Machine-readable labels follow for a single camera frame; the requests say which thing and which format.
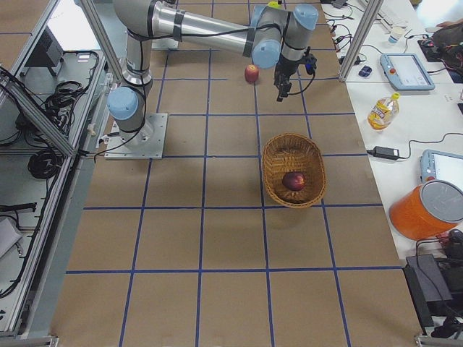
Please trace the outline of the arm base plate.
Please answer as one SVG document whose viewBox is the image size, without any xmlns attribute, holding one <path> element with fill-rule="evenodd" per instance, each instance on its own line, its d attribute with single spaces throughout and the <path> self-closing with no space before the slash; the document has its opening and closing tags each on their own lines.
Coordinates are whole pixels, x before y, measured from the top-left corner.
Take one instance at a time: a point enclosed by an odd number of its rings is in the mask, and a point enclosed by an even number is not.
<svg viewBox="0 0 463 347">
<path fill-rule="evenodd" d="M 173 38 L 153 39 L 151 49 L 155 51 L 174 51 L 179 47 L 179 42 Z"/>
<path fill-rule="evenodd" d="M 168 122 L 167 113 L 148 114 L 145 125 L 137 136 L 131 137 L 122 132 L 122 136 L 110 137 L 104 158 L 108 160 L 162 159 Z"/>
</svg>

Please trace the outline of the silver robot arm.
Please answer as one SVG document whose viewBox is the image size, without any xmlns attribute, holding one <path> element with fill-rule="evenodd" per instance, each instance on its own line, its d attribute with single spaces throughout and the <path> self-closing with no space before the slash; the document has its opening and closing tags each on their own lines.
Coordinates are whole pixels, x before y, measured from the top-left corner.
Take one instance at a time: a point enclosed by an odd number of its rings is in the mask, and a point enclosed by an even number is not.
<svg viewBox="0 0 463 347">
<path fill-rule="evenodd" d="M 114 11 L 127 29 L 127 53 L 122 85 L 109 93 L 107 107 L 123 144 L 132 149 L 143 146 L 155 132 L 145 110 L 153 82 L 153 40 L 171 38 L 231 51 L 251 58 L 260 69 L 272 68 L 278 101 L 292 94 L 290 79 L 299 66 L 315 73 L 316 59 L 308 43 L 319 12 L 311 4 L 298 4 L 292 11 L 257 5 L 248 26 L 176 9 L 167 1 L 115 1 Z"/>
</svg>

